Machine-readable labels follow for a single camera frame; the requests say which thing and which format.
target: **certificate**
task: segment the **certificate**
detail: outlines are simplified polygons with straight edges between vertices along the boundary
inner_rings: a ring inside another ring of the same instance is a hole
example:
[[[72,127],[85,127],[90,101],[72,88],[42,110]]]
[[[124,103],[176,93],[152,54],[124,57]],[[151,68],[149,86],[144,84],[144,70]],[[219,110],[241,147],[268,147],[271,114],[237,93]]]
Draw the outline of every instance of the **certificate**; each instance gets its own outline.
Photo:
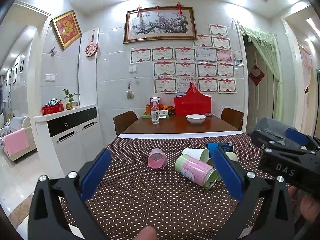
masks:
[[[173,48],[161,47],[152,49],[152,61],[156,60],[173,60]]]
[[[196,60],[196,51],[193,48],[175,48],[175,60]]]
[[[217,74],[224,77],[235,77],[233,64],[217,62]]]
[[[217,61],[232,62],[230,50],[216,49]]]
[[[212,39],[209,35],[206,34],[197,34],[198,40],[193,41],[193,46],[200,47],[213,47]]]
[[[193,82],[198,89],[197,78],[195,77],[177,77],[177,91],[185,93],[190,87],[190,82]]]
[[[175,78],[156,78],[155,93],[176,93],[177,84]]]
[[[227,38],[212,36],[212,41],[215,48],[231,50],[230,40]]]
[[[203,93],[217,93],[218,84],[216,78],[199,78],[199,91]]]
[[[236,79],[219,79],[219,93],[227,94],[227,93],[237,93],[236,92]]]
[[[195,62],[177,62],[176,65],[177,76],[193,76],[196,77],[196,63]]]
[[[225,26],[217,25],[217,24],[209,24],[209,28],[210,28],[211,35],[222,36],[225,38],[228,37],[227,27]]]
[[[198,77],[216,77],[216,64],[207,62],[198,62]]]
[[[130,53],[130,63],[151,61],[151,49],[134,49]]]
[[[216,61],[216,50],[212,48],[196,47],[196,60],[197,61]]]
[[[175,76],[176,63],[175,62],[155,62],[153,64],[154,76]]]

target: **metal screw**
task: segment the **metal screw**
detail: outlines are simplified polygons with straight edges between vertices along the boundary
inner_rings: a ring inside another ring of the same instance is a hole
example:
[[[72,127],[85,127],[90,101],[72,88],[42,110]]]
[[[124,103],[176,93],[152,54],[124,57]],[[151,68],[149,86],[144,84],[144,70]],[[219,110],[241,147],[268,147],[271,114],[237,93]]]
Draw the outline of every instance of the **metal screw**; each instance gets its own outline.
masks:
[[[279,181],[279,182],[284,182],[284,178],[283,178],[282,176],[278,176],[278,177],[277,177],[277,181]]]
[[[68,174],[68,177],[69,177],[70,179],[74,179],[76,176],[77,176],[77,173],[76,173],[75,171],[72,171],[72,172],[70,172],[70,173]]]
[[[47,176],[46,176],[46,175],[41,175],[41,176],[39,177],[39,181],[41,181],[41,182],[45,181],[46,179],[47,179]]]
[[[252,171],[249,171],[247,173],[247,176],[248,176],[248,178],[253,179],[256,176],[256,174],[254,174],[254,172],[252,172]]]

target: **white bowl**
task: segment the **white bowl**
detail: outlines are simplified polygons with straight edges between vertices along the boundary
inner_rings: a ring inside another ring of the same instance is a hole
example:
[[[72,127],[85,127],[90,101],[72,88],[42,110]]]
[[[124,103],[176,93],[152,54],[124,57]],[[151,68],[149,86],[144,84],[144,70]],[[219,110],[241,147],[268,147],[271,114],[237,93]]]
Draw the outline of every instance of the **white bowl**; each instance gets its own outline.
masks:
[[[203,114],[189,114],[187,120],[191,124],[201,124],[204,122],[206,116]]]

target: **pink towel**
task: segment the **pink towel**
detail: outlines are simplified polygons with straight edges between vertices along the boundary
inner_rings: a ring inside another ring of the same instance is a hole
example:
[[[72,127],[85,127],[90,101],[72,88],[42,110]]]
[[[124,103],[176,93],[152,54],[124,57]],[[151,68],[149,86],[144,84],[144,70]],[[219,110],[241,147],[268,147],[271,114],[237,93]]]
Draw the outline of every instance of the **pink towel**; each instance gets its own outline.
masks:
[[[27,134],[24,128],[4,136],[2,143],[9,156],[29,147]]]

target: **brown tablecloth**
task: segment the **brown tablecloth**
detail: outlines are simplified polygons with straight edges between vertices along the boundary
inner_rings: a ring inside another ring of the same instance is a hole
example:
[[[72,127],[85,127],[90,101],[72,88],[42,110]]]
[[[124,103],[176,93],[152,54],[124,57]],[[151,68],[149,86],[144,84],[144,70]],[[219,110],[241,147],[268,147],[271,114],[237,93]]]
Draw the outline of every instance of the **brown tablecloth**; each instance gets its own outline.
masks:
[[[174,163],[185,148],[205,148],[207,142],[232,142],[246,171],[258,171],[262,151],[245,134],[193,139],[124,139],[109,145],[112,164],[103,177],[88,209],[111,239],[132,239],[143,227],[152,226],[164,240],[209,240],[214,237],[237,205],[222,181],[210,190],[175,171]],[[148,168],[147,157],[160,148],[168,157],[161,170]],[[61,201],[68,223],[76,226],[65,199]],[[247,227],[253,225],[262,200],[257,201]]]

